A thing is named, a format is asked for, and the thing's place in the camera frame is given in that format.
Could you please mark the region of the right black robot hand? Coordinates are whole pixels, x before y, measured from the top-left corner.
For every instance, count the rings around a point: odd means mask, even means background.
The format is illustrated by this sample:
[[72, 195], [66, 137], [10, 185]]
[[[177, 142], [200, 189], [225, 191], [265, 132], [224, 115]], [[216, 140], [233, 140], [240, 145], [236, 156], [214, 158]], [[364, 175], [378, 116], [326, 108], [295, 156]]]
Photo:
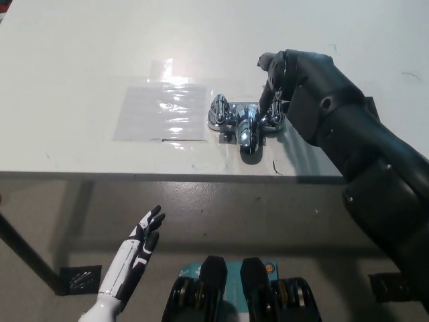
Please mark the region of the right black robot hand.
[[343, 105], [362, 106], [365, 96], [325, 54], [284, 50], [266, 52], [257, 62], [267, 72], [259, 99], [261, 113], [275, 100], [287, 101], [286, 117], [307, 143], [317, 146], [316, 132], [330, 113]]

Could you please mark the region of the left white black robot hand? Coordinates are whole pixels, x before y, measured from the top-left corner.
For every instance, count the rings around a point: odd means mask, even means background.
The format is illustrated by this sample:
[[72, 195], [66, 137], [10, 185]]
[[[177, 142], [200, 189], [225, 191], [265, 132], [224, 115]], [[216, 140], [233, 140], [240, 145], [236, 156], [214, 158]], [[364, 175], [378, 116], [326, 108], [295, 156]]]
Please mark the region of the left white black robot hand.
[[161, 207], [155, 206], [136, 224], [118, 249], [99, 289], [126, 304], [137, 287], [160, 234], [158, 228], [165, 218]]

